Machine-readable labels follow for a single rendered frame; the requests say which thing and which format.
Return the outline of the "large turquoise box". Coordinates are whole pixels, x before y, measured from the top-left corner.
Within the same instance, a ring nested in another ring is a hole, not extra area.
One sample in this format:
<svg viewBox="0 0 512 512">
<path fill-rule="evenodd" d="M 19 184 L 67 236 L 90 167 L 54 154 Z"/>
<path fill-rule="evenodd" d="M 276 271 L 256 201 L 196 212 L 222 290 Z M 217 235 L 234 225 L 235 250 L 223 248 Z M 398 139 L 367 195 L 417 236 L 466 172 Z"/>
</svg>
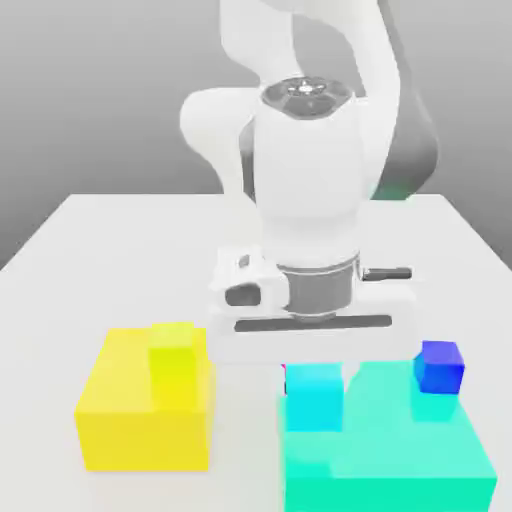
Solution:
<svg viewBox="0 0 512 512">
<path fill-rule="evenodd" d="M 366 363 L 339 432 L 281 426 L 283 512 L 488 512 L 496 472 L 455 395 L 424 394 L 410 362 Z"/>
</svg>

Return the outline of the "small cyan cube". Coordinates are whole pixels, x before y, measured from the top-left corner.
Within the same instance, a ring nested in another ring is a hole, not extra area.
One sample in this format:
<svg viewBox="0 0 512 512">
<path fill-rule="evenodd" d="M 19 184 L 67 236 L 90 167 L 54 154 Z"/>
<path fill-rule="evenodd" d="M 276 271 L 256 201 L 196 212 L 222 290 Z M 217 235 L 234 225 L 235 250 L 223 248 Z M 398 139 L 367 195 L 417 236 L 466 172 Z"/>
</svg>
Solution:
<svg viewBox="0 0 512 512">
<path fill-rule="evenodd" d="M 340 363 L 285 365 L 286 428 L 292 432 L 339 432 L 344 382 Z"/>
</svg>

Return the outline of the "small blue cube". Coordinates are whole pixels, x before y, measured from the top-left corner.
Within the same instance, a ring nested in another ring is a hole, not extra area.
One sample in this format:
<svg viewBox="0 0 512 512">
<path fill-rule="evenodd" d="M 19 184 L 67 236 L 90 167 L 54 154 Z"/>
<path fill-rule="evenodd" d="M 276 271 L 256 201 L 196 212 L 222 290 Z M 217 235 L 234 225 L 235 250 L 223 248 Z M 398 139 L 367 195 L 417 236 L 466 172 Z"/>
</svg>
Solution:
<svg viewBox="0 0 512 512">
<path fill-rule="evenodd" d="M 414 358 L 414 375 L 423 393 L 457 395 L 465 363 L 455 342 L 424 340 Z"/>
</svg>

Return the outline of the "large yellow box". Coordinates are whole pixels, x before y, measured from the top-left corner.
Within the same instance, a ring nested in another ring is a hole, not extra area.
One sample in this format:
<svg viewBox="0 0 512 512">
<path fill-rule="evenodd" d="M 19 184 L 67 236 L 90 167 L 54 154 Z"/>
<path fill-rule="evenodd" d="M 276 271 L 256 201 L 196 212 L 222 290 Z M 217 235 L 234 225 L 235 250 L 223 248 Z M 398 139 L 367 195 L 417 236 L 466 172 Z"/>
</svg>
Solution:
<svg viewBox="0 0 512 512">
<path fill-rule="evenodd" d="M 152 395 L 151 327 L 110 330 L 91 370 L 75 408 L 89 471 L 194 472 L 209 466 L 215 367 L 207 355 L 206 331 L 194 325 L 196 406 L 171 410 L 158 407 Z"/>
</svg>

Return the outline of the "small yellow-green cube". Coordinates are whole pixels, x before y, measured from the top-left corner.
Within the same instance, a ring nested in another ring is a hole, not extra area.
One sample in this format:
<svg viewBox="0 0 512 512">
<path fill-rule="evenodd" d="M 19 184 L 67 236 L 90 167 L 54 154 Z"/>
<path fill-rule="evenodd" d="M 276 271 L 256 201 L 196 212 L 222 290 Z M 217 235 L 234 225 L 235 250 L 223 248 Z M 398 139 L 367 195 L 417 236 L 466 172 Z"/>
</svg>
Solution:
<svg viewBox="0 0 512 512">
<path fill-rule="evenodd" d="M 190 410 L 198 398 L 198 356 L 190 322 L 155 324 L 148 362 L 152 395 L 162 409 Z"/>
</svg>

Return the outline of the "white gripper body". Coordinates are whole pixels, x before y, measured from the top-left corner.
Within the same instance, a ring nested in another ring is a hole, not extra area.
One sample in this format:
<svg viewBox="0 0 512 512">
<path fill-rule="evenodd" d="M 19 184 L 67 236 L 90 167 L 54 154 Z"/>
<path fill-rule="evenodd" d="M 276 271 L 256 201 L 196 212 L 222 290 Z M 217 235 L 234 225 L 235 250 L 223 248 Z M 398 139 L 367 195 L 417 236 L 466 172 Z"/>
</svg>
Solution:
<svg viewBox="0 0 512 512">
<path fill-rule="evenodd" d="M 415 294 L 407 285 L 359 285 L 348 307 L 318 323 L 212 311 L 207 347 L 218 364 L 408 360 L 415 355 Z"/>
</svg>

